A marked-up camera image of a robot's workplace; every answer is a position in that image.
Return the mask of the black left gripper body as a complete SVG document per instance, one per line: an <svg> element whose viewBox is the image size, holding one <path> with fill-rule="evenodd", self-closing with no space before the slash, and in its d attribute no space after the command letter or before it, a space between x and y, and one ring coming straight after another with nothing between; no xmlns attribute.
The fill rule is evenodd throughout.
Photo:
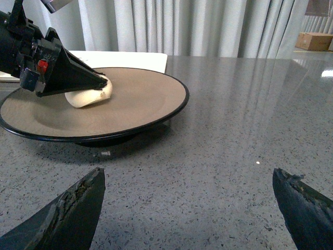
<svg viewBox="0 0 333 250"><path fill-rule="evenodd" d="M10 13L1 12L1 71L18 78L21 88L47 96L62 92L56 63L62 43L53 29L44 37L26 18L23 1Z"/></svg>

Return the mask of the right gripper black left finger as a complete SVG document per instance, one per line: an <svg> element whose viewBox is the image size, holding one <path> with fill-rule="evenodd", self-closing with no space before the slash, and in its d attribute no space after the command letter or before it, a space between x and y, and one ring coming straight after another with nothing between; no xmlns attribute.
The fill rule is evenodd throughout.
<svg viewBox="0 0 333 250"><path fill-rule="evenodd" d="M90 249L104 193L104 169L96 168L2 235L1 249Z"/></svg>

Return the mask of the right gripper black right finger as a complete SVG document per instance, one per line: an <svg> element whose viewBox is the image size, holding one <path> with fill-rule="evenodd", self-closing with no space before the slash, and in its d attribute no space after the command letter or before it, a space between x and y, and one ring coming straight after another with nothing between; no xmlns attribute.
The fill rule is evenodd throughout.
<svg viewBox="0 0 333 250"><path fill-rule="evenodd" d="M297 249L332 249L332 200L280 168L273 190Z"/></svg>

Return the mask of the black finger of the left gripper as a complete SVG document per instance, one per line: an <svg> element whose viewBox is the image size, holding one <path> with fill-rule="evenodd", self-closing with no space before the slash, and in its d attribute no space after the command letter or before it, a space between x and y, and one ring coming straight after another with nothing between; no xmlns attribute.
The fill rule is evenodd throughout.
<svg viewBox="0 0 333 250"><path fill-rule="evenodd" d="M101 90L107 80L80 61L64 47L58 57L48 62L44 74L45 86L39 97L82 90Z"/></svg>

